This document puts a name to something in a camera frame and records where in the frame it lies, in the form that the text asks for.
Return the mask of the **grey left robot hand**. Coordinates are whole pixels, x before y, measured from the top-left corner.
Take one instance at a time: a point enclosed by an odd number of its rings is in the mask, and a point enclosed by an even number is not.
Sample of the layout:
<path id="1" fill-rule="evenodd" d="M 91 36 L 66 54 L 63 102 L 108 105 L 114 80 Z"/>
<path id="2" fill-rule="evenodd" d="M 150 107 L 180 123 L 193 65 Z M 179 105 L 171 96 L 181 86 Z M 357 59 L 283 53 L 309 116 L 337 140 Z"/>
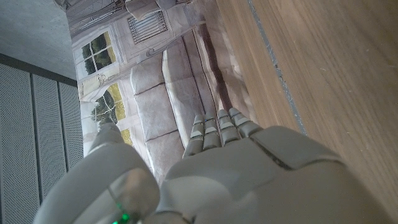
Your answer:
<path id="1" fill-rule="evenodd" d="M 236 108 L 198 115 L 181 161 L 158 183 L 118 127 L 42 202 L 35 223 L 392 223 L 346 162 Z"/>

